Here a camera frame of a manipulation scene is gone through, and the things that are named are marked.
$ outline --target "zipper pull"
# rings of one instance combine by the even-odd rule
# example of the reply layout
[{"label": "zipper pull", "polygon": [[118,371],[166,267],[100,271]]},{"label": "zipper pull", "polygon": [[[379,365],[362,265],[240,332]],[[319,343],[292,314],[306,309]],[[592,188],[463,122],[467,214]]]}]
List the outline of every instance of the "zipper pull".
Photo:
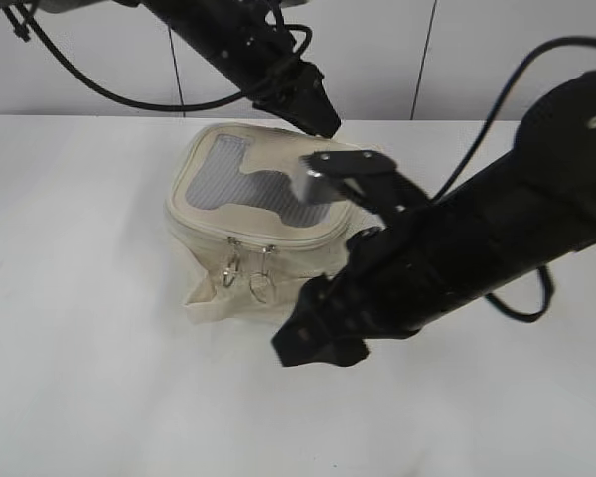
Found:
[{"label": "zipper pull", "polygon": [[232,252],[223,269],[223,288],[231,288],[240,275],[240,242],[234,237],[228,237],[227,243],[231,245]]},{"label": "zipper pull", "polygon": [[251,295],[264,305],[273,304],[276,301],[276,285],[267,269],[267,259],[276,251],[274,245],[268,245],[262,250],[260,259],[260,271],[255,271],[249,277],[249,291]]}]

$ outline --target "white wall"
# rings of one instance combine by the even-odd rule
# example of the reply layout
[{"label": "white wall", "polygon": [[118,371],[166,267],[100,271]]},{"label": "white wall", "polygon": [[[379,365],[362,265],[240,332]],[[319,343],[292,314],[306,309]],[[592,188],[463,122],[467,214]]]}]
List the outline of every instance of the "white wall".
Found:
[{"label": "white wall", "polygon": [[[568,35],[596,35],[596,0],[439,0],[415,118],[484,118],[529,51]],[[521,118],[553,87],[595,69],[585,49],[541,57],[501,118]]]},{"label": "white wall", "polygon": [[[305,58],[325,72],[325,87],[346,118],[397,119],[410,113],[431,6],[432,0],[382,0],[379,9],[369,1],[316,0],[286,10],[286,18],[314,29]],[[110,2],[61,16],[42,13],[39,22],[95,80],[135,98],[178,101],[167,30],[143,7]],[[187,102],[235,91],[178,38],[175,47]],[[16,38],[1,12],[0,113],[144,114],[86,90],[37,40],[26,45]],[[264,116],[247,101],[206,114]]]},{"label": "white wall", "polygon": [[[313,0],[286,10],[315,32],[306,58],[347,119],[408,119],[435,0]],[[114,91],[146,101],[179,98],[166,28],[144,8],[112,2],[39,21],[86,73]],[[480,119],[531,48],[556,36],[596,35],[596,0],[437,0],[418,98],[417,119]],[[178,38],[185,100],[234,86]],[[520,118],[540,95],[585,70],[596,53],[568,49],[530,70],[503,118]],[[73,79],[34,39],[24,44],[0,13],[0,113],[146,115],[101,98]],[[241,101],[200,113],[251,117]]]}]

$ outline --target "metal zipper ring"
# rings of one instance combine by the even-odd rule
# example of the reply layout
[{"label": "metal zipper ring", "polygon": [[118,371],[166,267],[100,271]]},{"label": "metal zipper ring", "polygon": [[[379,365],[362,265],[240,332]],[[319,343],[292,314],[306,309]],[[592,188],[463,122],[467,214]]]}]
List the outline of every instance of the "metal zipper ring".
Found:
[{"label": "metal zipper ring", "polygon": [[[256,286],[255,281],[258,279],[261,280]],[[271,296],[266,296],[269,293],[266,292],[267,290],[271,291]],[[273,303],[276,299],[276,285],[274,281],[269,276],[269,273],[262,273],[260,271],[254,272],[249,277],[249,291],[251,292],[251,296],[253,296],[258,303],[262,303],[263,305],[268,305],[269,303]]]},{"label": "metal zipper ring", "polygon": [[240,273],[240,253],[238,251],[240,242],[234,237],[229,237],[227,241],[233,248],[233,254],[223,269],[223,288],[231,288]]}]

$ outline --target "zipper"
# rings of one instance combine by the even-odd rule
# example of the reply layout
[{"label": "zipper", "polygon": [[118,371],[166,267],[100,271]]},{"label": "zipper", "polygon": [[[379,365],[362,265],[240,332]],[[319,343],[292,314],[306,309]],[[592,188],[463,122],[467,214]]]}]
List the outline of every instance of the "zipper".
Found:
[{"label": "zipper", "polygon": [[183,223],[183,218],[176,211],[173,211],[170,207],[168,212],[175,222],[176,227],[184,228],[193,236],[199,239],[207,239],[215,242],[227,242],[229,238],[238,240],[240,245],[248,251],[260,251],[263,247],[273,245],[282,250],[292,251],[309,251],[321,247],[322,245],[339,238],[342,234],[347,231],[349,227],[349,218],[351,210],[345,211],[343,219],[328,233],[318,238],[312,238],[309,240],[289,240],[282,238],[274,238],[265,240],[264,238],[253,238],[248,234],[239,234],[232,231],[214,229],[206,226],[190,226],[189,224]]}]

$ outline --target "bag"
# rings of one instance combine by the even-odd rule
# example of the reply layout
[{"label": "bag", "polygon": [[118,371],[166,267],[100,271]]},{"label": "bag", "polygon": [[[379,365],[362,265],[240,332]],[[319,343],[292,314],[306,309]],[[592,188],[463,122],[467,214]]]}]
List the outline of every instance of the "bag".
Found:
[{"label": "bag", "polygon": [[255,312],[280,323],[310,278],[337,273],[356,208],[291,193],[299,158],[355,146],[244,124],[202,131],[167,200],[170,231],[201,269],[184,307],[194,322]]}]

